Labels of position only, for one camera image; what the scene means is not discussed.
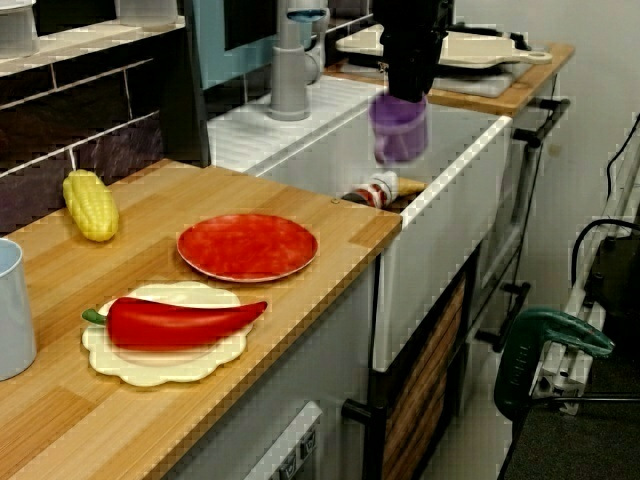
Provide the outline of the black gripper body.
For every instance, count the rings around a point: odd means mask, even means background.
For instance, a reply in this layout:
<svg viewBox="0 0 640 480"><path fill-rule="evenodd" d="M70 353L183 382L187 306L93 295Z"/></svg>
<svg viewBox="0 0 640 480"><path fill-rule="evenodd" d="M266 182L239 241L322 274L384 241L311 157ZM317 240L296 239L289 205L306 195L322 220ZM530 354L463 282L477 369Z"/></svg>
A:
<svg viewBox="0 0 640 480"><path fill-rule="evenodd" d="M449 23L383 23L380 44L389 78L435 78Z"/></svg>

